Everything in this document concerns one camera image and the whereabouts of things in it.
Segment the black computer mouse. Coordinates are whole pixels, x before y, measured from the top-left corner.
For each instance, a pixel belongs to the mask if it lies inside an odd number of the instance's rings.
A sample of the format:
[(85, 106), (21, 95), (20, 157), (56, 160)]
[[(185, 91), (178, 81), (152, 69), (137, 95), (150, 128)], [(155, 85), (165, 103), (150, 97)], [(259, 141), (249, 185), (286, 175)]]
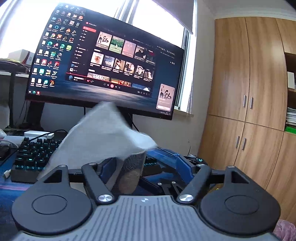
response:
[(203, 160), (197, 156), (190, 155), (190, 156), (187, 156), (187, 159), (195, 165), (197, 165), (197, 164), (208, 165), (208, 163), (205, 160)]

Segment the black desk shelf riser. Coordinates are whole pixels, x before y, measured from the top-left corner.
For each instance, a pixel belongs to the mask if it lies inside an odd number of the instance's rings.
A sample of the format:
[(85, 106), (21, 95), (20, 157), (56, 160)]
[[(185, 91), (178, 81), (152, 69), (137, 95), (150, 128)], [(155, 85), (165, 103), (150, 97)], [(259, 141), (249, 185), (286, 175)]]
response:
[(9, 84), (9, 95), (8, 95), (8, 106), (9, 106), (9, 127), (14, 128), (14, 88), (17, 74), (29, 74), (30, 66), (23, 64), (19, 61), (1, 58), (1, 71), (10, 73), (10, 84)]

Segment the black computer monitor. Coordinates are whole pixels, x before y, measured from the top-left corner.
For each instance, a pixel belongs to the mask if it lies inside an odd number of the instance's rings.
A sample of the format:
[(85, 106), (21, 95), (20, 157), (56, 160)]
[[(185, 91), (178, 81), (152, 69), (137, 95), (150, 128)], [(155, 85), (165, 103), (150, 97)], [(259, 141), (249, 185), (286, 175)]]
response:
[(26, 100), (92, 108), (110, 101), (124, 113), (171, 120), (184, 50), (101, 13), (59, 3), (29, 73)]

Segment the black backlit mechanical keyboard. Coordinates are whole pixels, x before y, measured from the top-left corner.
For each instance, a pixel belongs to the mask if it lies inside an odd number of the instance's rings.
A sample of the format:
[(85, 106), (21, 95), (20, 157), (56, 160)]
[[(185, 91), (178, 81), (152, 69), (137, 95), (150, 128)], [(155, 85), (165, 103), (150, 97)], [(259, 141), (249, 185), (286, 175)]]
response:
[[(61, 140), (38, 138), (33, 141), (29, 137), (24, 137), (19, 149), (16, 152), (16, 158), (11, 168), (10, 177), (12, 182), (34, 184), (37, 182), (39, 174), (45, 170), (46, 165), (53, 152), (58, 149), (62, 143)], [(133, 169), (142, 171), (144, 163), (148, 163), (147, 152), (138, 155), (131, 155), (124, 164), (127, 172)], [(100, 179), (106, 184), (112, 177), (116, 168), (119, 167), (116, 158), (106, 161), (99, 175)]]

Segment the blue patterned Starbucks mug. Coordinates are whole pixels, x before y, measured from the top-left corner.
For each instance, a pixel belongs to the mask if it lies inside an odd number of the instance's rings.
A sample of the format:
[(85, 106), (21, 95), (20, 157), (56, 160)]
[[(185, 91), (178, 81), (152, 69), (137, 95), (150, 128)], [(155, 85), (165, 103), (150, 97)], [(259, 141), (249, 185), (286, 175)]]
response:
[(123, 167), (119, 172), (116, 182), (112, 188), (115, 194), (132, 194), (137, 188), (142, 175), (147, 152), (132, 154), (123, 161)]

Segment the wooden wardrobe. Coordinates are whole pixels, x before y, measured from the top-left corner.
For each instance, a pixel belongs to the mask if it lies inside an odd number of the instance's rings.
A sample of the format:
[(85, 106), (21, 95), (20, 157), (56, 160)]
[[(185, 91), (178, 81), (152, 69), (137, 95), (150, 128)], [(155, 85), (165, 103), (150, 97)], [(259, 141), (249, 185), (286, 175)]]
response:
[(233, 165), (267, 190), (281, 218), (295, 222), (295, 21), (268, 17), (215, 20), (209, 106), (198, 154), (211, 167)]

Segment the blue desk mat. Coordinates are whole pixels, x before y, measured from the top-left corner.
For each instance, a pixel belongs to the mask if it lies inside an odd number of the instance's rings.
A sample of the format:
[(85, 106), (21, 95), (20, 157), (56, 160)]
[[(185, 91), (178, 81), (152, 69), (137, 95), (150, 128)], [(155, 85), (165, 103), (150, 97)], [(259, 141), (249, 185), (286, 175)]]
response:
[[(146, 161), (159, 162), (148, 156)], [(11, 182), (10, 179), (1, 177), (1, 240), (10, 240), (18, 232), (11, 216), (11, 206), (30, 186), (31, 184)]]

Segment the white power adapter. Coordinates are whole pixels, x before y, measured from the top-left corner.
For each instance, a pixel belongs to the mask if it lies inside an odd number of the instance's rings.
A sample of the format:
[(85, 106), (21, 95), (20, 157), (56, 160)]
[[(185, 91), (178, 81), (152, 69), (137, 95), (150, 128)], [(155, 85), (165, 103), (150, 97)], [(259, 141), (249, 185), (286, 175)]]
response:
[(52, 139), (54, 137), (54, 133), (50, 132), (42, 132), (42, 131), (26, 131), (23, 134), (27, 138), (49, 138)]

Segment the white paper towel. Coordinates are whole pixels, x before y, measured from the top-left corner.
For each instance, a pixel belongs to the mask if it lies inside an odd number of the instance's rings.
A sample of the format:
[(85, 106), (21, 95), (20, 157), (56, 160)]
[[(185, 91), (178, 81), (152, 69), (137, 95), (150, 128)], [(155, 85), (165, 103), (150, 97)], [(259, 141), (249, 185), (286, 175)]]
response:
[(119, 167), (107, 182), (107, 188), (112, 190), (127, 157), (156, 147), (150, 136), (128, 126), (114, 103), (101, 102), (69, 131), (37, 179), (61, 164), (80, 169), (84, 164), (101, 164), (108, 158), (116, 158)]

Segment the grey window roller blind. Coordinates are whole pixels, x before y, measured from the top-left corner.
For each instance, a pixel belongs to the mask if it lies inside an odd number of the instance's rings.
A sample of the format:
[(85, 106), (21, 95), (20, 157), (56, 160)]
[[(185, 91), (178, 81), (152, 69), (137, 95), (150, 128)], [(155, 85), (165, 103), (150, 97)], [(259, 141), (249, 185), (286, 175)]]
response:
[(191, 34), (193, 33), (194, 0), (155, 0), (154, 2), (177, 19)]

